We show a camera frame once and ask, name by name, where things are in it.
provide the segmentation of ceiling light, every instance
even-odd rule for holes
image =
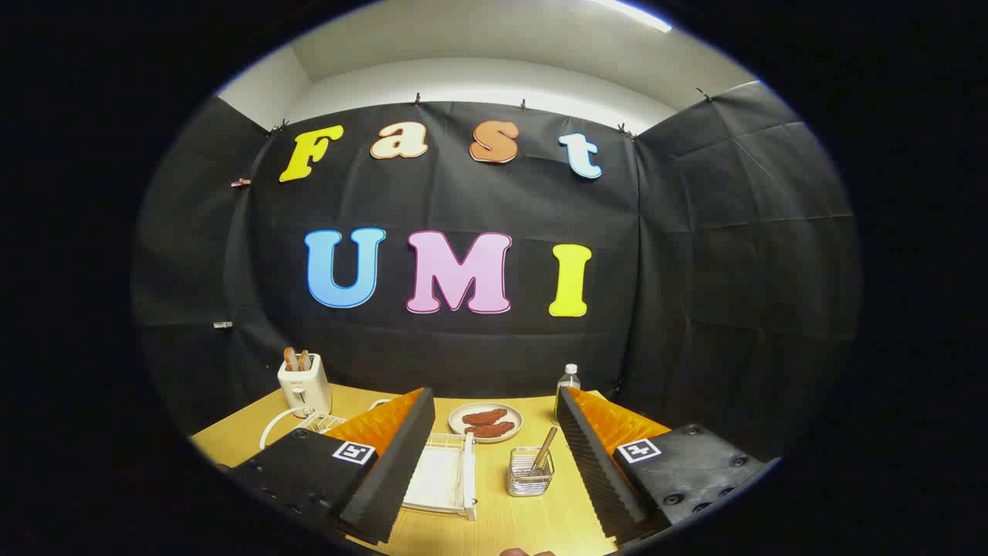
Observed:
[[[627,17],[633,20],[640,21],[641,23],[647,25],[648,27],[651,27],[653,29],[658,29],[662,33],[669,33],[669,31],[672,30],[673,28],[671,25],[660,20],[659,18],[650,14],[646,14],[645,12],[642,12],[637,8],[632,8],[627,4],[621,4],[617,0],[590,0],[590,1],[600,4],[601,6],[606,6],[608,8],[611,8],[612,10],[619,11],[625,14]]]

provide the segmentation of ceiling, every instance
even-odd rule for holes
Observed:
[[[506,58],[593,75],[675,110],[700,100],[694,87],[713,95],[756,79],[675,28],[661,33],[587,0],[384,0],[291,47],[313,81],[420,58]]]

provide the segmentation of plate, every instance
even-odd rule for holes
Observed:
[[[522,424],[525,420],[522,419],[522,414],[518,413],[518,410],[510,406],[505,406],[504,404],[494,404],[491,402],[477,402],[475,404],[467,404],[456,408],[450,414],[450,428],[455,431],[456,434],[466,434],[466,428],[470,425],[463,422],[463,416],[479,414],[481,412],[489,412],[491,410],[508,410],[508,414],[497,419],[496,422],[509,420],[515,424],[515,427],[500,436],[495,436],[494,438],[478,438],[474,436],[477,442],[480,442],[481,444],[501,442],[502,440],[507,440],[515,434],[518,434],[518,431],[522,429]]]

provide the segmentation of pink letter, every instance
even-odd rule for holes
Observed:
[[[504,297],[504,255],[511,238],[503,233],[477,236],[463,262],[442,232],[414,232],[408,244],[415,247],[415,296],[406,307],[412,313],[435,313],[439,300],[433,296],[433,279],[450,309],[456,311],[473,283],[473,298],[466,306],[474,313],[504,313],[511,302]]]

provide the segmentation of water bottle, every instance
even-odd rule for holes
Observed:
[[[580,388],[580,377],[576,376],[576,365],[573,363],[566,365],[566,374],[562,375],[562,378],[556,383],[556,401],[555,405],[552,406],[552,420],[555,422],[559,422],[559,391],[564,386]]]

